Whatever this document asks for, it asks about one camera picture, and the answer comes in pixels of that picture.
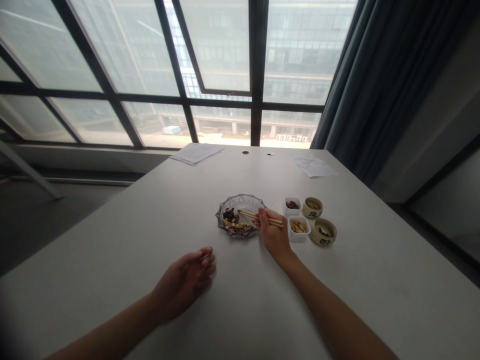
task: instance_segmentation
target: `glass bowl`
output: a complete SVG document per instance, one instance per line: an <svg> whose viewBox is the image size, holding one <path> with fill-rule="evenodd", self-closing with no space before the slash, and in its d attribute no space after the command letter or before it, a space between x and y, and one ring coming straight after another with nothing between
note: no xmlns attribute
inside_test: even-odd
<svg viewBox="0 0 480 360"><path fill-rule="evenodd" d="M258 197L255 197L253 195L245 195L245 194L230 196L227 200L225 200L220 204L220 208L218 209L218 212L215 214L216 218L218 219L218 227L223 231L225 231L228 234L228 236L232 238L248 239L256 235L258 232L260 232L260 229L252 223L252 219L250 217L241 215L241 214L238 214L240 216L239 222L248 223L249 225L252 225L252 229L250 231L243 232L243 233L238 233L238 232L233 232L228 230L223 223L224 212L226 209L232 209L232 208L235 214L237 214L238 209L256 214L259 211L259 208L264 208L264 209L267 208L262 199L259 199Z"/></svg>

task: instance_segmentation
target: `white paper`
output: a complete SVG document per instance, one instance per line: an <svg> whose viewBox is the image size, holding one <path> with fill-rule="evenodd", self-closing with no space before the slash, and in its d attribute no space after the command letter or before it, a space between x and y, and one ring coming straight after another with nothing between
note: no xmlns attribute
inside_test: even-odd
<svg viewBox="0 0 480 360"><path fill-rule="evenodd" d="M337 176L338 173L325 162L312 154L292 155L293 161L302 169L309 178Z"/></svg>
<svg viewBox="0 0 480 360"><path fill-rule="evenodd" d="M198 144L195 147L180 151L175 155L170 156L170 158L195 166L203 160L217 155L223 149L225 148L219 145Z"/></svg>

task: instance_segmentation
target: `black window frame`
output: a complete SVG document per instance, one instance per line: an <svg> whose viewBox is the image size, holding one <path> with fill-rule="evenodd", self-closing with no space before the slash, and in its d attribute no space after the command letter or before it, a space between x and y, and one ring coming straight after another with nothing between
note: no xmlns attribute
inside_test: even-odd
<svg viewBox="0 0 480 360"><path fill-rule="evenodd" d="M264 76L265 76L265 61L266 61L266 47L267 47L267 25L269 13L268 0L249 0L248 2L248 23L249 23L249 52L250 52L250 91L228 91L228 90L210 90L203 87L201 74L198 69L198 64L193 52L192 43L188 35L188 30L181 12L179 0L172 0L177 18L179 20L180 29L187 45L187 50L191 57L193 68L200 85L200 91L204 94L220 94L220 95L237 95L237 96L251 96L251 101L237 101L237 100L214 100L214 99L198 99L187 97L185 86L180 71L180 63L177 58L177 53L174 46L173 36L169 26L167 11L163 0L154 0L158 18L165 38L168 55L173 69L176 85L178 87L179 96L163 96L163 95L148 95L148 94L133 94L115 92L112 82L103 66L97 57L93 46L86 33L82 29L80 21L77 19L73 9L67 0L51 0L63 23L70 32L73 40L83 54L89 68L94 77L98 81L103 92L94 91L79 91L79 90L60 90L60 89L46 89L37 87L33 80L27 75L22 67L16 62L11 54L0 44L0 56L13 70L13 72L20 78L22 82L14 81L0 81L0 95L21 95L38 97L57 118L60 124L76 141L74 143L55 142L55 141L39 141L27 140L11 128L7 122L0 118L0 128L3 128L13 140L6 140L9 143L15 144L32 144L32 145L61 145L61 146L77 146L88 148L112 148L112 149L156 149L156 150L179 150L171 147L156 147L145 146L142 139L135 128L132 120L127 114L122 102L140 102L140 103L154 103L154 104L176 104L183 107L186 122L190 132L191 141L198 143L197 130L195 128L194 118L192 115L191 106L203 107L219 107L219 108L237 108L250 109L250 145L260 146L261 127L262 127L262 111L276 110L286 112L303 112L303 113L323 113L324 105L312 104L295 104L295 103L280 103L280 102L265 102L264 95ZM65 121L62 116L56 111L54 106L49 102L48 98L68 98L81 100L104 100L108 101L117 115L120 123L125 129L133 146L129 145L112 145L112 144L93 144L82 142L81 136L77 133L73 126L70 126L68 121Z"/></svg>

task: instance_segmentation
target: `gray curtain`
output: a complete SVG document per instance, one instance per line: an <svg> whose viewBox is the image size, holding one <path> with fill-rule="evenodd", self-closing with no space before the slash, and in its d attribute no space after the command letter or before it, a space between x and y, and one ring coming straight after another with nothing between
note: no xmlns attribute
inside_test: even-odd
<svg viewBox="0 0 480 360"><path fill-rule="evenodd" d="M479 13L480 0L359 0L310 148L370 186Z"/></svg>

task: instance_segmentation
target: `snack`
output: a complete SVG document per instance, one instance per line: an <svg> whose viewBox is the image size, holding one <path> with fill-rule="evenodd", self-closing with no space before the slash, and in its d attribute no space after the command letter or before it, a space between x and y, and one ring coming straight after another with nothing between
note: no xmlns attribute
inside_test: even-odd
<svg viewBox="0 0 480 360"><path fill-rule="evenodd" d="M321 227L318 228L318 232L322 235L325 235L327 237L330 237L330 235L327 232L324 232Z"/></svg>
<svg viewBox="0 0 480 360"><path fill-rule="evenodd" d="M239 222L240 216L235 215L234 208L227 208L223 213L223 226L232 232L232 233L247 233L253 229L252 225L249 225L247 222Z"/></svg>
<svg viewBox="0 0 480 360"><path fill-rule="evenodd" d="M306 203L306 205L313 210L319 210L320 209L319 206L316 203L314 203L313 201L308 201Z"/></svg>
<svg viewBox="0 0 480 360"><path fill-rule="evenodd" d="M290 227L294 233L307 233L307 227L298 220L290 220Z"/></svg>
<svg viewBox="0 0 480 360"><path fill-rule="evenodd" d="M290 202L286 202L285 201L285 205L287 208L289 209L300 209L299 206L297 205L297 203L295 201L290 201Z"/></svg>

